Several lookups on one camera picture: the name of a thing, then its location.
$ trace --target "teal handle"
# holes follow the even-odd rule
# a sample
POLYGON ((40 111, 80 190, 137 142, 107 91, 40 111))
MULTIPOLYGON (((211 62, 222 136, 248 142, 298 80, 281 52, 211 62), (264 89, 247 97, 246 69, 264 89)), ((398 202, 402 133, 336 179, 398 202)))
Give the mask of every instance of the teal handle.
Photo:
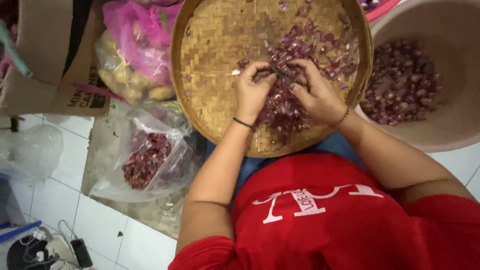
POLYGON ((33 72, 28 68, 27 64, 18 55, 15 45, 10 38, 10 33, 7 29, 7 25, 3 20, 0 20, 0 41, 3 43, 7 54, 10 56, 13 64, 17 67, 17 70, 25 77, 32 77, 33 72))

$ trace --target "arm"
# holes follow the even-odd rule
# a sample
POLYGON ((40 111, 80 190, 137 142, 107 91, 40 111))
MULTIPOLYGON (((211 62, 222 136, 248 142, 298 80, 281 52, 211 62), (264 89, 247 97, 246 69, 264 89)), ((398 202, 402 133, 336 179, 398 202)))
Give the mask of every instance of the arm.
MULTIPOLYGON (((268 68, 267 62, 250 64, 235 83, 236 118, 253 125, 265 105, 266 96, 276 80, 274 74, 255 84, 257 70, 268 68)), ((232 121, 212 155, 195 177, 183 205, 178 253, 186 245, 210 236, 233 239, 227 207, 232 198, 240 165, 249 145, 251 129, 232 121)))
MULTIPOLYGON (((312 85, 311 94, 299 85, 292 86, 292 93, 313 119, 328 125, 341 119, 347 106, 315 65, 307 60, 291 63, 305 68, 312 85)), ((392 190, 398 201, 408 203, 435 194, 473 199, 463 184, 440 163, 369 124, 356 113, 351 112, 337 130, 352 145, 380 185, 392 190)))

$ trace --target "cardboard box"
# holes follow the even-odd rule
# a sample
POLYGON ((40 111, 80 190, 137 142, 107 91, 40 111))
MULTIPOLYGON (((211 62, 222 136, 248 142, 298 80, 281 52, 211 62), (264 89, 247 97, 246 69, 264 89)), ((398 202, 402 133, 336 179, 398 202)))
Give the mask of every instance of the cardboard box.
POLYGON ((89 5, 85 3, 88 1, 81 2, 20 0, 16 46, 34 76, 27 78, 15 68, 8 70, 3 81, 2 112, 9 116, 27 113, 102 116, 108 112, 108 97, 73 86, 98 83, 95 42, 105 28, 101 4, 95 1, 76 55, 63 74, 67 58, 75 51, 70 41, 73 7, 89 5))

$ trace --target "hand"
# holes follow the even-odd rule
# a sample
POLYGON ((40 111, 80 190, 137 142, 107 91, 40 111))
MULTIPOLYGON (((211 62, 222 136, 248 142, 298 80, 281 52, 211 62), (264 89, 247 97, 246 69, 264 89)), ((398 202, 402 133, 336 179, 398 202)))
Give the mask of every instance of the hand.
POLYGON ((269 67, 268 62, 251 62, 240 74, 235 83, 237 91, 235 117, 238 120, 253 125, 258 114, 264 108, 267 94, 276 80, 276 75, 270 74, 258 83, 254 83, 252 79, 258 70, 265 70, 269 67))
POLYGON ((291 84, 290 91, 300 100, 313 120, 327 125, 340 120, 345 115, 347 106, 340 93, 322 77, 315 64, 305 59, 295 59, 288 63, 305 69, 310 82, 310 93, 298 84, 291 84))

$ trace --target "woven bamboo tray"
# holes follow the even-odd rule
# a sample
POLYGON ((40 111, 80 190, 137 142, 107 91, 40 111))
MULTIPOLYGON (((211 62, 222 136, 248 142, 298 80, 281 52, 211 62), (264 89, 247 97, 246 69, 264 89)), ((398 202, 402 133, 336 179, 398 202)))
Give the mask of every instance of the woven bamboo tray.
MULTIPOLYGON (((285 1, 280 11, 278 0, 186 0, 175 24, 171 62, 177 98, 192 125, 217 144, 236 108, 232 83, 237 76, 237 61, 268 60, 267 44, 279 42, 294 24, 306 18, 294 16, 304 0, 285 1)), ((338 37, 342 23, 338 13, 346 13, 358 38, 359 67, 344 81, 345 103, 356 106, 365 91, 372 68, 373 42, 368 22, 358 0, 313 0, 310 17, 316 25, 338 37)), ((247 152, 250 157, 278 157, 305 149, 329 135, 326 126, 313 125, 292 134, 288 145, 276 142, 276 134, 260 126, 247 152)))

